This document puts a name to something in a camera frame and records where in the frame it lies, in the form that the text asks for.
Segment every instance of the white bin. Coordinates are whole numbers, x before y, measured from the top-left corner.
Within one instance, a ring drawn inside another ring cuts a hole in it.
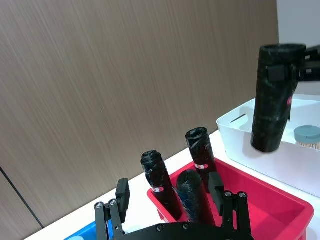
[[[246,102],[216,121],[227,156],[320,198],[320,150],[302,147],[295,141],[295,128],[303,125],[320,127],[320,96],[293,96],[290,121],[279,149],[272,153],[262,153],[251,146],[255,101]]]

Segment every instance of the black wrapped tube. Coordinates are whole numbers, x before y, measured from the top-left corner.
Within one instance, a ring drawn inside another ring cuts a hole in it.
[[[260,48],[251,145],[261,152],[270,153],[280,146],[305,54],[303,44]]]
[[[201,176],[196,171],[188,169],[180,173],[176,189],[190,223],[215,226]]]
[[[145,177],[159,202],[179,220],[182,215],[181,202],[173,189],[165,162],[156,150],[145,152],[141,157]]]
[[[215,157],[212,151],[208,130],[197,127],[185,135],[196,171],[200,174],[204,187],[209,192],[209,173],[216,172]]]

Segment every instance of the red bin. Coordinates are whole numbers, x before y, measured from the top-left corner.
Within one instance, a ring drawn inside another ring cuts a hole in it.
[[[217,171],[224,183],[224,190],[233,193],[243,191],[248,194],[251,230],[255,240],[307,240],[307,226],[314,215],[311,204],[219,159],[215,159],[215,161]],[[176,185],[178,175],[187,169],[195,170],[194,163],[191,162],[170,175],[173,185]],[[148,190],[147,195],[165,222],[187,221],[185,214],[180,219],[174,219],[155,198],[151,189]],[[219,216],[211,195],[207,194],[207,197],[215,223],[217,226],[221,226],[222,217]]]

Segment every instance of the tabletop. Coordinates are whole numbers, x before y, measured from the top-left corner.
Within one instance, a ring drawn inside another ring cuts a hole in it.
[[[221,161],[226,162],[245,173],[248,173],[264,182],[267,182],[283,191],[286,191],[289,194],[292,194],[312,204],[314,208],[314,217],[312,218],[307,228],[307,240],[320,240],[320,198],[298,190],[266,175],[263,175],[235,161],[232,161],[228,158],[225,152],[225,146],[219,131],[211,134],[210,140],[214,156],[217,159],[220,159]],[[191,161],[192,158],[189,149],[185,149],[167,159],[165,161],[165,165],[167,167],[168,173],[172,174]],[[122,225],[123,230],[131,233],[162,222],[155,205],[147,197],[147,191],[150,189],[150,185],[148,184],[144,173],[131,179],[129,181],[129,187],[130,203],[129,209],[127,210],[125,223]],[[61,218],[60,220],[52,223],[51,225],[38,231],[32,236],[26,238],[26,240],[63,240],[95,221],[95,203],[107,203],[109,202],[109,200],[114,199],[115,196],[116,189],[113,189],[112,191],[107,192],[101,197],[93,200],[85,206],[75,210],[69,215]]]

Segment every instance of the jar lid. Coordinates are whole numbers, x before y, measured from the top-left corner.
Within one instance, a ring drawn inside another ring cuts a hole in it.
[[[294,138],[297,142],[305,144],[316,144],[320,142],[320,127],[299,126],[294,130]]]

